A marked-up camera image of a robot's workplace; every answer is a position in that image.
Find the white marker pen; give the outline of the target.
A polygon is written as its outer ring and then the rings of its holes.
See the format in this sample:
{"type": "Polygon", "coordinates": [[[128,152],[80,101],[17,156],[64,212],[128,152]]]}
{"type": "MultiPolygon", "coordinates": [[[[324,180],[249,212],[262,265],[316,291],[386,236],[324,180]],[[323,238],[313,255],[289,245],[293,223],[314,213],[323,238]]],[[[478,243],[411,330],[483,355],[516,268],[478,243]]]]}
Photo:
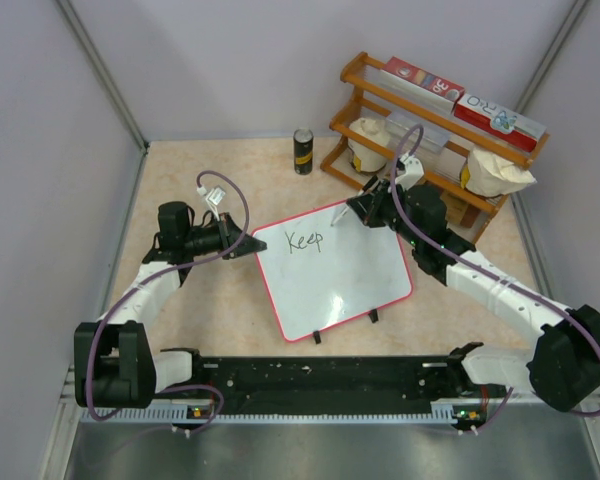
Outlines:
{"type": "Polygon", "coordinates": [[[330,226],[333,227],[335,226],[348,212],[349,207],[348,205],[345,205],[342,210],[333,218],[333,220],[330,223],[330,226]]]}

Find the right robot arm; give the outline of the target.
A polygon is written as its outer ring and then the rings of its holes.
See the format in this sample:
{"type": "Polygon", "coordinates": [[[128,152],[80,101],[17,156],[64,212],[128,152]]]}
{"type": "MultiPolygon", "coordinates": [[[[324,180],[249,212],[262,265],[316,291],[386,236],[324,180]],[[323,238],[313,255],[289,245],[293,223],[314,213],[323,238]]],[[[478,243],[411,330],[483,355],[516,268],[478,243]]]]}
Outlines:
{"type": "MultiPolygon", "coordinates": [[[[473,298],[527,339],[526,349],[475,343],[455,350],[459,363],[446,372],[454,393],[467,396],[481,385],[501,385],[577,413],[600,389],[600,312],[547,298],[498,269],[448,227],[435,188],[405,189],[381,180],[346,205],[363,225],[388,227],[406,240],[421,271],[473,298]]],[[[600,408],[591,415],[600,416],[600,408]]]]}

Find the pink framed whiteboard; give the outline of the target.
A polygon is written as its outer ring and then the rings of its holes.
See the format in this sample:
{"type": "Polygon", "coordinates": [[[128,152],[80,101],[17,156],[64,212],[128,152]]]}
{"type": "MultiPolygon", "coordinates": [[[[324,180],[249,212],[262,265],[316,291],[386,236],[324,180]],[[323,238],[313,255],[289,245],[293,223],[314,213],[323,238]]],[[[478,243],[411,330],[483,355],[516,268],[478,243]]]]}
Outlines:
{"type": "Polygon", "coordinates": [[[256,228],[256,254],[283,338],[297,342],[402,301],[413,292],[399,236],[333,203],[256,228]]]}

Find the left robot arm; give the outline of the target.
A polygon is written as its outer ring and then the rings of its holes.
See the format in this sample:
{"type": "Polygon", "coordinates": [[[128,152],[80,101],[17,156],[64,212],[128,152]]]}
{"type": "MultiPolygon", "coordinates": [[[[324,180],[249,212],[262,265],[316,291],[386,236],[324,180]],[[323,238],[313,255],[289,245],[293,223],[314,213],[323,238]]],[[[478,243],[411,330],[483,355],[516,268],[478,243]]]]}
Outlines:
{"type": "Polygon", "coordinates": [[[222,213],[194,225],[193,209],[181,201],[158,209],[159,231],[138,274],[122,298],[100,317],[81,323],[74,333],[75,397],[82,407],[145,408],[173,386],[185,396],[206,387],[205,370],[194,364],[197,352],[176,347],[152,354],[147,328],[185,282],[193,261],[230,260],[267,249],[243,234],[222,213]]]}

